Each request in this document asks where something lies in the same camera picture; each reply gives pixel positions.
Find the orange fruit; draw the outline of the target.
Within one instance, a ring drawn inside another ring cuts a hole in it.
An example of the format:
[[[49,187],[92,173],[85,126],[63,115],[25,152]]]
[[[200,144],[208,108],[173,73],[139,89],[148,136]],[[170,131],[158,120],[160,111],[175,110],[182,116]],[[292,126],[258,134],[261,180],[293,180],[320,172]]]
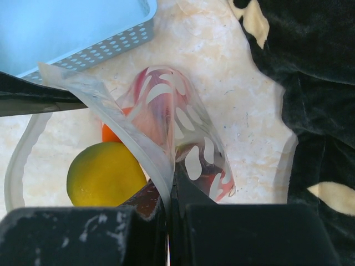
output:
[[[122,109],[125,116],[128,116],[131,110],[132,107]],[[117,135],[106,124],[102,124],[102,142],[122,143],[121,139],[118,138]]]

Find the red yellow mango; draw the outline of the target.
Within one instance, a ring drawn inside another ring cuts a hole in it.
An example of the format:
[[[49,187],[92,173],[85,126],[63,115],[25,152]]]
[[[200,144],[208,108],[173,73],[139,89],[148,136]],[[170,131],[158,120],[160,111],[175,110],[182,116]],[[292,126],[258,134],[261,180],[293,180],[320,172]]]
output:
[[[215,202],[235,194],[235,182],[230,166],[224,169],[215,168],[217,171],[203,175],[207,182],[207,195]]]

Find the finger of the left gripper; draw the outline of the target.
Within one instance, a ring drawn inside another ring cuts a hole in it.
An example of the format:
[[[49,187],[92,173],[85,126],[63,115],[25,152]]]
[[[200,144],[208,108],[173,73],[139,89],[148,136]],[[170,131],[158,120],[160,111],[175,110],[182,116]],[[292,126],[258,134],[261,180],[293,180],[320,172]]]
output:
[[[50,88],[1,72],[1,117],[85,109],[66,90]]]

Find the yellow lemon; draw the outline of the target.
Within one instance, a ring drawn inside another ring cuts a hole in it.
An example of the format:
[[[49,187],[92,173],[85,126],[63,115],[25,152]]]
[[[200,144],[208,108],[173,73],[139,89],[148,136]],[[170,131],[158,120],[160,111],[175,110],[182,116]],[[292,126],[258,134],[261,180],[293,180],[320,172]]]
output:
[[[140,164],[119,142],[86,148],[67,173],[67,194],[75,207],[117,207],[146,184]]]

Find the clear dotted zip bag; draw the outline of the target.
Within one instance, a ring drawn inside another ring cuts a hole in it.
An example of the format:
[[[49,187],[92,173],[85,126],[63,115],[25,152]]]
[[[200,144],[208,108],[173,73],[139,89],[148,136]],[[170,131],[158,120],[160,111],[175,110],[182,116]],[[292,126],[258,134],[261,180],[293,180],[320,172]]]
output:
[[[195,88],[178,70],[151,66],[114,100],[104,83],[76,71],[41,64],[48,85],[70,91],[118,137],[87,147],[72,161],[67,194],[76,207],[116,207],[148,176],[164,204],[180,174],[211,200],[234,191],[224,148]]]

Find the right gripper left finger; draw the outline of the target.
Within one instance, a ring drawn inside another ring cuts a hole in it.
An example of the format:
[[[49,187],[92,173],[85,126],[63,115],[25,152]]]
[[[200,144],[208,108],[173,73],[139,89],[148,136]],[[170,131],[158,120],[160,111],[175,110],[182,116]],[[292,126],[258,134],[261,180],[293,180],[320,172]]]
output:
[[[162,200],[152,182],[118,207],[19,208],[1,221],[2,265],[166,265]]]

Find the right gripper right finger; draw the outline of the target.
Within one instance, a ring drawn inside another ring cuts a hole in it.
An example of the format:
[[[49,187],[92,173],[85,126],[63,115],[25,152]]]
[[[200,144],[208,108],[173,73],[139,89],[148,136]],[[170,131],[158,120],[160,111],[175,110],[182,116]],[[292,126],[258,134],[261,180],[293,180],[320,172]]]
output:
[[[320,219],[303,204],[217,204],[177,167],[171,265],[340,265]]]

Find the red apple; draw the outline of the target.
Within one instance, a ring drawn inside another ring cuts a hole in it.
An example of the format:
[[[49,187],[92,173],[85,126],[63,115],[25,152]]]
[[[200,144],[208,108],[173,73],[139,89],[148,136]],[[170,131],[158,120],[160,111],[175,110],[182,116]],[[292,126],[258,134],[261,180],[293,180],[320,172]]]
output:
[[[143,103],[144,107],[134,122],[157,145],[171,144],[171,103],[185,110],[191,98],[189,88],[189,81],[180,71],[163,66],[148,67],[135,77],[131,85],[134,103]]]

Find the light blue plastic basket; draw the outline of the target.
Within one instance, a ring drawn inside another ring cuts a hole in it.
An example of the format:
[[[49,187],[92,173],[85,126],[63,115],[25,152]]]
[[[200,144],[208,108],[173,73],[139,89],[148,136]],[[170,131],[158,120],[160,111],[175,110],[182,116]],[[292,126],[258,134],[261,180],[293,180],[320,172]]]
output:
[[[150,41],[156,1],[2,1],[1,71],[33,83],[37,64],[82,71]]]

